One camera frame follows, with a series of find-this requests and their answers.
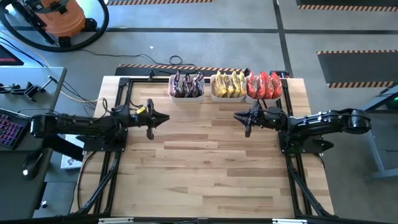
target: orange vacuum cleaner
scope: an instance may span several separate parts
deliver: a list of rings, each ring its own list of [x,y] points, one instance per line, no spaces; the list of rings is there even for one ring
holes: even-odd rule
[[[41,50],[65,52],[81,49],[91,44],[93,39],[88,39],[78,45],[72,46],[71,38],[80,32],[96,32],[93,36],[98,39],[106,30],[109,23],[109,12],[103,0],[98,0],[104,11],[104,24],[97,30],[97,22],[86,18],[83,9],[76,0],[0,0],[0,21],[21,41]],[[40,45],[25,37],[21,38],[5,17],[5,7],[11,4],[13,8],[39,32],[49,44],[56,44],[53,38],[58,38],[59,47]]]

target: desk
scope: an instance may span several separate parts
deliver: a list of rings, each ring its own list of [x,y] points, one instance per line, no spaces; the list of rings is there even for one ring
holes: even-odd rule
[[[54,109],[60,94],[63,80],[66,75],[65,68],[25,68],[25,67],[0,67],[0,82],[4,85],[19,84],[21,88],[27,82],[34,85],[43,85],[51,75],[59,80],[60,85],[48,85],[46,93],[35,96],[37,102],[32,102],[24,96],[0,94],[0,108],[18,111],[24,108],[50,108]],[[45,113],[46,111],[23,111],[27,115]],[[40,171],[33,180],[22,178],[22,165],[26,156],[33,150],[41,147],[42,139],[35,139],[26,134],[21,144],[15,151],[0,147],[0,220],[13,220],[32,218],[40,194],[44,186],[47,166],[50,163],[52,150],[45,152]]]
[[[109,105],[114,105],[119,79],[104,77],[99,98]],[[310,114],[304,81],[288,79],[288,84],[295,115]],[[166,83],[135,83],[133,102],[145,104],[148,98],[170,120],[154,130],[153,141],[146,138],[146,128],[129,129],[112,217],[294,217],[277,133],[254,128],[245,138],[244,127],[233,119],[234,112],[250,107],[247,103],[214,103],[209,84],[202,103],[173,103]],[[103,113],[99,103],[95,116]],[[98,185],[103,156],[95,154],[86,165],[81,203]],[[333,213],[319,158],[304,154],[303,164],[310,190]],[[71,212],[76,210],[74,200]]]

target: yellow black hazard stripe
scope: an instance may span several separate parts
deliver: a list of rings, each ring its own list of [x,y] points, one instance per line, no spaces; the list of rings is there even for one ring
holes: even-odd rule
[[[324,50],[318,51],[318,54],[353,54],[353,53],[393,53],[398,52],[397,50]]]
[[[329,83],[329,88],[375,88],[389,87],[394,82],[349,82],[349,83]]]
[[[299,9],[313,10],[340,10],[340,11],[368,11],[368,12],[396,12],[398,7],[392,6],[320,6],[320,5],[301,5]]]
[[[109,1],[109,6],[131,6],[140,4],[178,4],[178,3],[203,3],[213,2],[213,0],[123,0]]]
[[[133,65],[121,64],[118,68],[157,68],[157,69],[177,69],[177,70],[198,70],[198,71],[221,71],[221,72],[244,72],[244,69],[238,68],[213,68],[213,67],[194,67],[179,65]]]

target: red item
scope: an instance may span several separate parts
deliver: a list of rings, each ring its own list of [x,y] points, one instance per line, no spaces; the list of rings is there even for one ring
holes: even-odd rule
[[[282,96],[282,82],[280,81],[279,76],[276,72],[272,72],[271,74],[271,82],[274,86],[274,94],[272,95],[272,99],[276,99]]]
[[[260,77],[264,80],[263,82],[265,89],[265,94],[262,99],[271,99],[272,95],[274,94],[274,86],[272,85],[271,79],[266,72],[260,72]]]
[[[250,71],[250,75],[248,76],[246,87],[248,96],[255,98],[257,95],[257,77],[254,76],[252,71]]]
[[[257,91],[256,99],[263,99],[266,95],[266,77],[268,77],[267,73],[260,72],[259,89]]]

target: purple keyboard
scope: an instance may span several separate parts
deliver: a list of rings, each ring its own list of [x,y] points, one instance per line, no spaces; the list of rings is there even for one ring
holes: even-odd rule
[[[27,122],[28,118],[21,117],[19,114],[13,116],[13,113],[0,113],[0,147],[15,149],[24,135]]]

